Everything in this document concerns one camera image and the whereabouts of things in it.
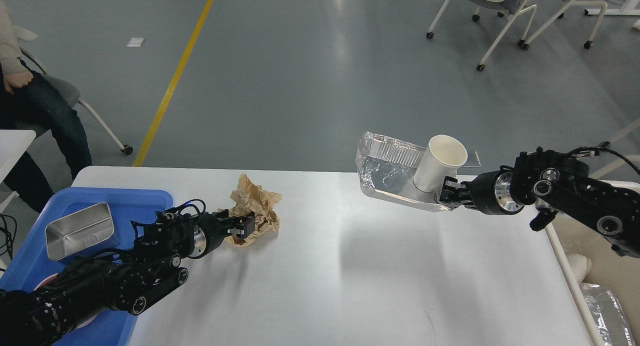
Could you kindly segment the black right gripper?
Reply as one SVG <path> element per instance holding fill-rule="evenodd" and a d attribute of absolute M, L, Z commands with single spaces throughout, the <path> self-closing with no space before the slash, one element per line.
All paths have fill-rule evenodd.
<path fill-rule="evenodd" d="M 444 177 L 439 204 L 448 209 L 464 206 L 491 216 L 516 215 L 525 205 L 511 194 L 512 176 L 513 173 L 507 170 L 482 173 L 467 182 L 467 187 L 455 177 Z"/>

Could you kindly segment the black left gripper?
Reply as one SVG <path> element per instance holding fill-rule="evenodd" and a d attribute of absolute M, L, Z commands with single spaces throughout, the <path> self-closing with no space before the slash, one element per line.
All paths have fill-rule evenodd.
<path fill-rule="evenodd" d="M 217 249 L 224 239 L 234 235 L 246 239 L 256 230 L 256 215 L 249 212 L 242 216 L 230 216 L 230 211 L 202 213 L 194 226 L 194 246 L 191 259 L 203 258 Z"/>

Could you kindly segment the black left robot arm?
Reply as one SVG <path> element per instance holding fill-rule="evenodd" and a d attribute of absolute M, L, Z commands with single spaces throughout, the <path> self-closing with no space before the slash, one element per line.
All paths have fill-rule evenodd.
<path fill-rule="evenodd" d="M 156 212 L 153 223 L 131 223 L 131 249 L 105 248 L 79 255 L 49 283 L 32 292 L 1 291 L 1 344 L 50 346 L 105 310 L 139 316 L 189 278 L 185 258 L 213 252 L 226 237 L 247 238 L 255 230 L 253 211 L 231 216 L 196 209 L 194 200 Z"/>

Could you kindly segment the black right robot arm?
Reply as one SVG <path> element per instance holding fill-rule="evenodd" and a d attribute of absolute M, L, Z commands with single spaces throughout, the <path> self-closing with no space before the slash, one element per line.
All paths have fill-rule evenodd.
<path fill-rule="evenodd" d="M 529 226 L 535 232 L 562 213 L 603 237 L 618 256 L 638 258 L 639 193 L 589 177 L 589 166 L 581 158 L 600 152 L 614 153 L 606 147 L 578 147 L 568 153 L 541 147 L 523 151 L 513 166 L 503 165 L 473 180 L 445 177 L 438 202 L 491 216 L 516 215 L 533 205 L 537 216 Z"/>

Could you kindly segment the person's hand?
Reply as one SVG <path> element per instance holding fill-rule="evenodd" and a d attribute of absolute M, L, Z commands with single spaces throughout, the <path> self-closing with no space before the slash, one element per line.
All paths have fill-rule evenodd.
<path fill-rule="evenodd" d="M 29 70 L 2 76 L 4 89 L 9 95 L 14 95 L 14 90 L 27 86 L 34 79 L 34 75 Z"/>

